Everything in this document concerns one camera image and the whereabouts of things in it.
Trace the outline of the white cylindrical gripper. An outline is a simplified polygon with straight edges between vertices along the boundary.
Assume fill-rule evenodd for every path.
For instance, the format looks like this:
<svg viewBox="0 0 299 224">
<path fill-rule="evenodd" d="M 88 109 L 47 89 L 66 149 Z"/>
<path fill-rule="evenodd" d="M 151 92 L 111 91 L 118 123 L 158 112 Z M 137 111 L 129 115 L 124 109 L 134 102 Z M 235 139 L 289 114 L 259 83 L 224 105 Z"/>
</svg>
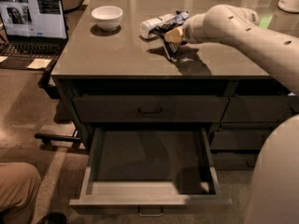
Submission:
<svg viewBox="0 0 299 224">
<path fill-rule="evenodd" d="M 203 32 L 204 14 L 189 17 L 182 28 L 174 28 L 164 34 L 166 42 L 180 43 L 184 39 L 191 44 L 199 44 L 205 41 Z"/>
</svg>

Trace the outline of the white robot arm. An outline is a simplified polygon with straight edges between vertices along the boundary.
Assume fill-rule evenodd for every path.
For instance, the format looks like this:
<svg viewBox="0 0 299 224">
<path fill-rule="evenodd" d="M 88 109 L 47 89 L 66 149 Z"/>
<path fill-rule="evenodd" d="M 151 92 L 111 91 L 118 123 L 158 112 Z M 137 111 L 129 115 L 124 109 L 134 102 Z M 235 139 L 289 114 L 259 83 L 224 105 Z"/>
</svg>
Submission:
<svg viewBox="0 0 299 224">
<path fill-rule="evenodd" d="M 231 46 L 299 95 L 299 40 L 255 24 L 256 13 L 217 5 L 164 35 L 167 42 Z M 299 116 L 266 139 L 253 171 L 244 224 L 299 224 Z"/>
</svg>

